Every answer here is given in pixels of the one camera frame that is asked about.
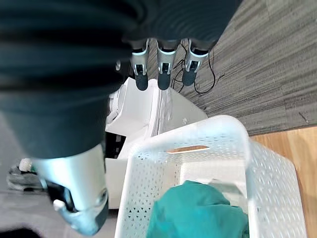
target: teal towel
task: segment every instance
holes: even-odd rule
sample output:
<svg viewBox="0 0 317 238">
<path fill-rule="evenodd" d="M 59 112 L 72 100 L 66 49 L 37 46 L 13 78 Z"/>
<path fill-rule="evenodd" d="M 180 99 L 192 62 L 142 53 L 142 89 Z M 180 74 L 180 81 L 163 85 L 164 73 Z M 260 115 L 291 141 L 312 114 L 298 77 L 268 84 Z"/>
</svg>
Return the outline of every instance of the teal towel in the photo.
<svg viewBox="0 0 317 238">
<path fill-rule="evenodd" d="M 217 189 L 185 181 L 154 203 L 147 238 L 248 238 L 248 215 Z"/>
</svg>

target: plastic basket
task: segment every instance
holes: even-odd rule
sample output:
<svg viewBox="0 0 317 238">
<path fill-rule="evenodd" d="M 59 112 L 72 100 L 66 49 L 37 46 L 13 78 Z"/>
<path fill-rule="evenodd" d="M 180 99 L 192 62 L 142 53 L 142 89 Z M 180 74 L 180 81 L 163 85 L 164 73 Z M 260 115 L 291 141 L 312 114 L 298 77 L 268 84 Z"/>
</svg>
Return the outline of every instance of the plastic basket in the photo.
<svg viewBox="0 0 317 238">
<path fill-rule="evenodd" d="M 197 145 L 208 149 L 167 152 Z M 133 149 L 115 237 L 144 238 L 154 201 L 185 180 L 235 184 L 247 199 L 251 238 L 307 237 L 293 164 L 251 141 L 240 121 L 230 116 L 160 134 Z M 234 196 L 229 200 L 243 207 Z"/>
</svg>

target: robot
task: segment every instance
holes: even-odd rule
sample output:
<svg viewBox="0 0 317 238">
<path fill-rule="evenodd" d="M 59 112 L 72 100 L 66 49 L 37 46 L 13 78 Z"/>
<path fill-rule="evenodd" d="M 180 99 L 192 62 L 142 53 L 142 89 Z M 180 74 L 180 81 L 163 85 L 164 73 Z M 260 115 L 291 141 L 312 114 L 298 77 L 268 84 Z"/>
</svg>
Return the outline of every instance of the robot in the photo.
<svg viewBox="0 0 317 238">
<path fill-rule="evenodd" d="M 177 47 L 189 39 L 182 81 L 191 86 L 240 2 L 1 1 L 0 110 L 73 229 L 94 235 L 107 217 L 101 142 L 121 66 L 130 61 L 146 90 L 148 39 L 155 38 L 165 90 Z"/>
</svg>

